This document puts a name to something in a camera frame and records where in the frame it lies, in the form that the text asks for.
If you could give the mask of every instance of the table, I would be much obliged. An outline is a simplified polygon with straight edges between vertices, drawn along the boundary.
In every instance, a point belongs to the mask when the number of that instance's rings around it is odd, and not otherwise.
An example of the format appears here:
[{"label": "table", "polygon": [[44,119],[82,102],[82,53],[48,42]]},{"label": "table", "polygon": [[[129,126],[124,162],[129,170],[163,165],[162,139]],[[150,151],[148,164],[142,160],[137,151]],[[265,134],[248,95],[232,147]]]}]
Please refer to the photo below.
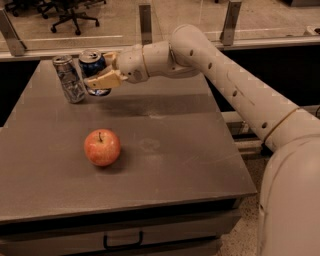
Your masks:
[{"label": "table", "polygon": [[[122,144],[106,168],[84,155],[98,128]],[[49,60],[0,131],[0,175],[5,255],[212,255],[256,193],[202,74],[69,104]]]}]

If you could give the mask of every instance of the red apple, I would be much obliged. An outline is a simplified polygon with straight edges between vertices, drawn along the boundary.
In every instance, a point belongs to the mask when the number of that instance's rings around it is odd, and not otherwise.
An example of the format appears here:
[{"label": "red apple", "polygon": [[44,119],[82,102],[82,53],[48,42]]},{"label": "red apple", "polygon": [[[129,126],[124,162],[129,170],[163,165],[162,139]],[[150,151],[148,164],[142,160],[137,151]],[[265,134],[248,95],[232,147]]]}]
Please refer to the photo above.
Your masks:
[{"label": "red apple", "polygon": [[84,141],[84,152],[97,166],[112,164],[120,155],[121,145],[117,135],[108,129],[91,132]]}]

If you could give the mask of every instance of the can top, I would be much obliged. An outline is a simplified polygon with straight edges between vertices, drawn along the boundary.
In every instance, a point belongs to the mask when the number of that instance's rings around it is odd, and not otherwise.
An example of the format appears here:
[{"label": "can top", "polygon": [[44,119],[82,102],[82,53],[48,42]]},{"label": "can top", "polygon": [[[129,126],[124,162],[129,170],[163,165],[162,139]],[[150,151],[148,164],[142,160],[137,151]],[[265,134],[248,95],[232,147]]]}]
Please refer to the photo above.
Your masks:
[{"label": "can top", "polygon": [[62,65],[68,62],[72,61],[72,56],[71,55],[58,55],[53,57],[52,59],[53,64],[55,65]]},{"label": "can top", "polygon": [[79,55],[79,60],[83,63],[94,63],[101,58],[101,52],[96,49],[84,50]]}]

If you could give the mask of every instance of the drawer handle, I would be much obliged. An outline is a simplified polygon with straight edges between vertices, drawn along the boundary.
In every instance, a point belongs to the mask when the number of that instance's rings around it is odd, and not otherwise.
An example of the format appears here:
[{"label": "drawer handle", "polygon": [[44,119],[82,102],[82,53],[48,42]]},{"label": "drawer handle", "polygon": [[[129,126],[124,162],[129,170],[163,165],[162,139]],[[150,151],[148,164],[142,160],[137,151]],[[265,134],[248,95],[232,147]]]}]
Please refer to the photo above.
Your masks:
[{"label": "drawer handle", "polygon": [[109,246],[108,245],[108,236],[104,236],[103,237],[103,247],[109,251],[127,250],[127,249],[139,247],[142,244],[142,241],[143,241],[143,232],[142,231],[139,232],[139,241],[138,242],[132,243],[132,244],[125,244],[125,245]]}]

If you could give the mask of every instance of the aluminum can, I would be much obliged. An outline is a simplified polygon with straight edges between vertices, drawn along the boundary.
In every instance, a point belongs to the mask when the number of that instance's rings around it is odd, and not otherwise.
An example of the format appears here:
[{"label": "aluminum can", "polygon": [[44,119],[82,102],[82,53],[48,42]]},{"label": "aluminum can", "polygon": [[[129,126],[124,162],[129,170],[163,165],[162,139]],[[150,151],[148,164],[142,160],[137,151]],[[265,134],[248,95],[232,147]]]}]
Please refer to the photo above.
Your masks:
[{"label": "aluminum can", "polygon": [[78,103],[85,98],[82,81],[70,55],[58,55],[52,59],[61,82],[64,96],[70,103]]},{"label": "aluminum can", "polygon": [[[80,53],[79,66],[82,71],[81,73],[83,79],[94,76],[107,67],[101,52],[96,49],[88,49]],[[105,96],[111,91],[111,89],[92,89],[86,84],[85,88],[90,95],[94,96]]]}]

